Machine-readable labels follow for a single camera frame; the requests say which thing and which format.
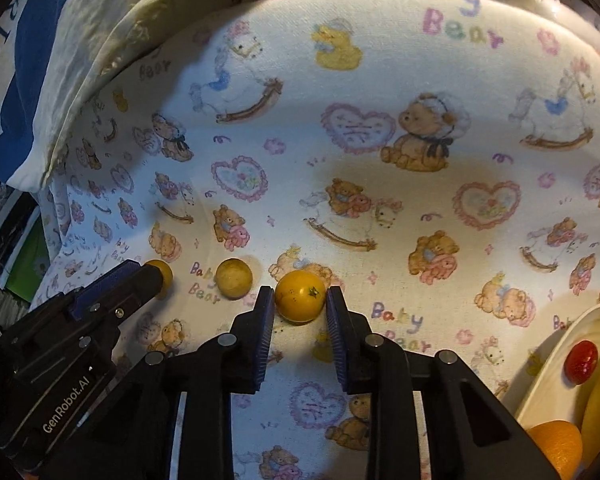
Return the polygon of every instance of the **yellow ball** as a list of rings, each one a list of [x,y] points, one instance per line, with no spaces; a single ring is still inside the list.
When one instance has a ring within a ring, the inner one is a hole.
[[[253,274],[244,261],[229,258],[218,265],[216,285],[223,296],[230,300],[239,300],[251,290]]]
[[[292,270],[276,286],[278,312],[294,323],[306,323],[318,317],[326,297],[324,283],[307,270]]]
[[[171,267],[162,260],[149,260],[146,265],[151,265],[160,269],[160,273],[162,274],[162,288],[155,297],[159,300],[163,300],[167,296],[171,283],[173,283],[173,271],[171,270]]]

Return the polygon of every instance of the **green object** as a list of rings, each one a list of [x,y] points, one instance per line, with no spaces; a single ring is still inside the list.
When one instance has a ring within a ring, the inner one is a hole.
[[[42,220],[38,218],[13,264],[6,288],[31,303],[49,265]]]

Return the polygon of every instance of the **red cherry tomato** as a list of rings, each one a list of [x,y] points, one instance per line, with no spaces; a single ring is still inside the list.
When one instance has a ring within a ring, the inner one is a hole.
[[[591,341],[580,341],[564,360],[564,374],[573,384],[582,384],[596,370],[598,348]]]

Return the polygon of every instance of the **blue stripe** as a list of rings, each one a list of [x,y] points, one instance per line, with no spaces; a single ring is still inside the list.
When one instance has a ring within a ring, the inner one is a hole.
[[[66,0],[27,0],[14,46],[15,74],[0,110],[0,180],[22,165],[33,144],[33,117]]]

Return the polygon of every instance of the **metal screw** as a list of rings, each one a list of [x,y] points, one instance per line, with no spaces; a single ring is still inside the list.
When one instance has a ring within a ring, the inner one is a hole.
[[[365,337],[365,343],[374,348],[378,348],[384,343],[384,338],[380,334],[369,334]]]
[[[230,333],[221,334],[218,337],[218,344],[220,346],[231,346],[234,345],[236,341],[238,341],[238,338]]]
[[[90,344],[91,344],[91,338],[88,335],[81,337],[80,341],[78,341],[78,346],[80,348],[87,348],[87,346],[89,346]]]
[[[458,354],[453,352],[452,350],[441,350],[438,352],[438,359],[440,359],[443,363],[452,365],[456,361],[458,361]]]
[[[162,352],[154,351],[149,352],[144,356],[144,362],[149,366],[159,365],[164,359],[164,354]]]

